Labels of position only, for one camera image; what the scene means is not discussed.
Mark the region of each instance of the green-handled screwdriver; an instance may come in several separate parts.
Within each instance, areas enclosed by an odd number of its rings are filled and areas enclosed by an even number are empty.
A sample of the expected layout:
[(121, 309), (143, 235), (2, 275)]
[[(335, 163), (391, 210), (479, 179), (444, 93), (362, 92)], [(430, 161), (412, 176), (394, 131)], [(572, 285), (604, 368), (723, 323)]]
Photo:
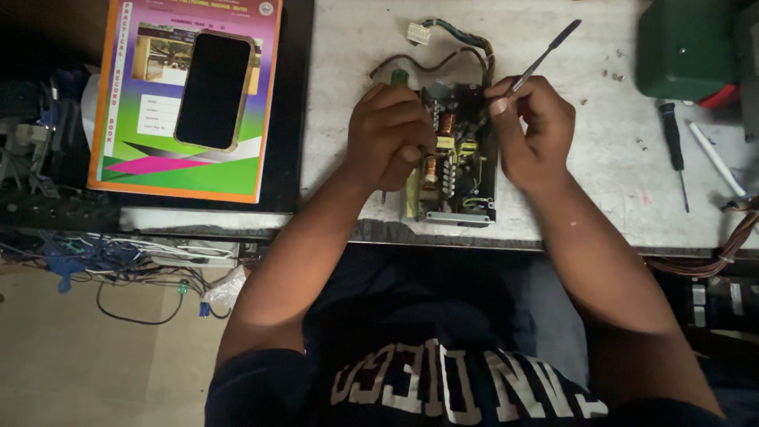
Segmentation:
[[(403, 69), (397, 69), (392, 72), (392, 75), (390, 76), (390, 85), (391, 86), (408, 86), (408, 71)], [(382, 204), (385, 204), (385, 199), (387, 198), (387, 191), (382, 192)]]
[(682, 171), (685, 169), (685, 162), (682, 160), (682, 150), (680, 149), (680, 130), (677, 129), (677, 119), (675, 118), (675, 103), (666, 103), (659, 106), (664, 121), (664, 139), (669, 147), (669, 157), (672, 160), (672, 167), (680, 174), (680, 185), (682, 186), (682, 197), (685, 199), (685, 212), (691, 213), (688, 206), (688, 193), (685, 192), (685, 180), (682, 178)]

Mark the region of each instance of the white pen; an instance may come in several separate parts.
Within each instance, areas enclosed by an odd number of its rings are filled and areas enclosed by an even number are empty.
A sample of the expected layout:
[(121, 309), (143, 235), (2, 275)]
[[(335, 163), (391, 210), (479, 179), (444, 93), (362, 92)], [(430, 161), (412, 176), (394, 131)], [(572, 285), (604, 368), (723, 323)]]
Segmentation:
[(707, 138), (706, 135), (704, 135), (704, 133), (692, 121), (686, 119), (685, 124), (688, 125), (689, 129), (691, 129), (693, 136), (696, 137), (696, 141), (698, 141), (698, 143), (701, 145), (701, 148), (704, 149), (704, 152), (707, 154), (707, 156), (709, 156), (709, 160), (711, 160), (717, 172), (719, 172), (725, 181), (730, 185), (735, 194), (740, 198), (746, 198), (746, 190), (744, 190), (738, 181), (735, 180), (735, 176), (732, 175), (730, 169), (728, 169), (725, 162), (723, 162), (722, 157), (720, 157), (717, 151), (714, 150), (714, 147), (712, 147), (711, 143), (709, 142), (709, 138)]

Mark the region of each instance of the navy t-shirt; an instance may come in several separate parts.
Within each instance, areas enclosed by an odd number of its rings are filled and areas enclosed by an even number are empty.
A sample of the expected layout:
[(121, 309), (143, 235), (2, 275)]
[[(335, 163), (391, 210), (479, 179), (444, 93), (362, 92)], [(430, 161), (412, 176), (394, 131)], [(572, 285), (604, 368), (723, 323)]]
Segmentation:
[(428, 286), (397, 264), (380, 264), (369, 273), (367, 265), (348, 268), (359, 280), (320, 297), (304, 322), (305, 355), (250, 351), (221, 367), (206, 425), (723, 424), (667, 399), (610, 413), (551, 366), (515, 351), (502, 299), (473, 298), (470, 286), (441, 290), (446, 277), (466, 280), (450, 272)]

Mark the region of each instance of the hand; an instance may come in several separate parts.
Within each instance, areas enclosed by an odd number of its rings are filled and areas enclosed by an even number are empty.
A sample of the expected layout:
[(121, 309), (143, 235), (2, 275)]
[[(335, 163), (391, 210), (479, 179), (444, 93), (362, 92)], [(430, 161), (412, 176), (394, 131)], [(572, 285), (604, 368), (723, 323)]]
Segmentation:
[(432, 116), (413, 90), (381, 83), (358, 102), (339, 172), (367, 191), (398, 191), (419, 164), (419, 146), (434, 153)]
[[(519, 77), (507, 77), (485, 91), (502, 96)], [(528, 194), (567, 182), (569, 147), (575, 133), (575, 108), (542, 76), (530, 77), (511, 98), (495, 99), (490, 117), (501, 149), (506, 178)], [(519, 117), (527, 123), (525, 134)]]

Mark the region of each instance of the white connector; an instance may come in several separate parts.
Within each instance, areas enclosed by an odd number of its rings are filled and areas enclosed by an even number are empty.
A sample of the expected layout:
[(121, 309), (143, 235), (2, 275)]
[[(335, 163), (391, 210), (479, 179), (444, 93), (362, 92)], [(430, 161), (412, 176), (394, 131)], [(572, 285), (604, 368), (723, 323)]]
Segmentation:
[(361, 81), (361, 87), (364, 89), (369, 89), (372, 86), (374, 86), (374, 80), (372, 80), (371, 77), (365, 75), (364, 79)]
[(412, 42), (420, 43), (423, 45), (430, 44), (430, 37), (432, 33), (429, 29), (415, 23), (408, 25), (408, 39)]

